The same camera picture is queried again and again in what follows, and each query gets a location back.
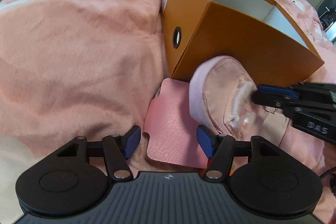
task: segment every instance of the orange cardboard box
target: orange cardboard box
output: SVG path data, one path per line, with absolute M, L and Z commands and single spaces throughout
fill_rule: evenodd
M 275 0 L 161 0 L 171 78 L 189 82 L 219 55 L 237 59 L 257 85 L 288 86 L 323 65 L 316 49 Z

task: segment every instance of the pink zipper pouch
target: pink zipper pouch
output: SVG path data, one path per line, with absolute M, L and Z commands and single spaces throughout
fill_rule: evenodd
M 250 100 L 256 90 L 244 67 L 231 56 L 217 56 L 195 71 L 189 87 L 191 116 L 214 133 L 249 141 L 259 135 L 268 113 Z
M 204 169 L 207 161 L 196 139 L 200 125 L 189 113 L 189 83 L 164 79 L 148 107 L 143 131 L 151 160 Z

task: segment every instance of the pink fleece bedding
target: pink fleece bedding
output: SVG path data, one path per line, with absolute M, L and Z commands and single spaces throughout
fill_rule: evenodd
M 334 48 L 305 0 L 277 0 L 309 34 L 325 66 L 315 80 L 336 83 Z M 22 214 L 15 181 L 78 135 L 89 141 L 143 126 L 150 100 L 168 77 L 160 0 L 3 0 L 0 3 L 0 222 Z M 186 170 L 145 160 L 132 171 Z M 336 165 L 334 147 L 289 128 L 281 148 L 310 168 Z M 326 187 L 315 214 L 331 223 Z

